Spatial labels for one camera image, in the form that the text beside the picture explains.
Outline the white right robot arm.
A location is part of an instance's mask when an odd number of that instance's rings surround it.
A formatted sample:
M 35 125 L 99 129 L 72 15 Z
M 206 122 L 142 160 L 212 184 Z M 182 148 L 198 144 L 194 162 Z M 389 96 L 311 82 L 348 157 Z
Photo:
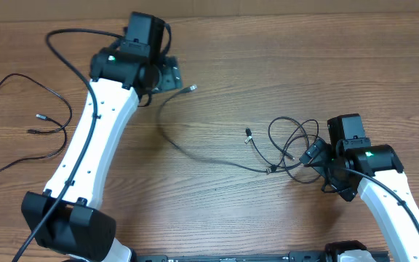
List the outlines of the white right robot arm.
M 359 114 L 328 119 L 327 127 L 330 142 L 316 140 L 300 162 L 323 177 L 323 192 L 362 199 L 395 261 L 419 261 L 419 209 L 395 150 L 372 145 Z

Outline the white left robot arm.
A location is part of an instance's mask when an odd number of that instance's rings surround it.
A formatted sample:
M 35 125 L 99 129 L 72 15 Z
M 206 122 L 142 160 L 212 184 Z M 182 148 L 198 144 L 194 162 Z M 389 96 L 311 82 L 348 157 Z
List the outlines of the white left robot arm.
M 101 211 L 108 170 L 121 135 L 142 98 L 180 88 L 169 56 L 168 23 L 133 12 L 123 35 L 93 55 L 84 110 L 60 166 L 40 193 L 21 205 L 29 240 L 72 261 L 135 261 L 116 238 L 115 220 Z

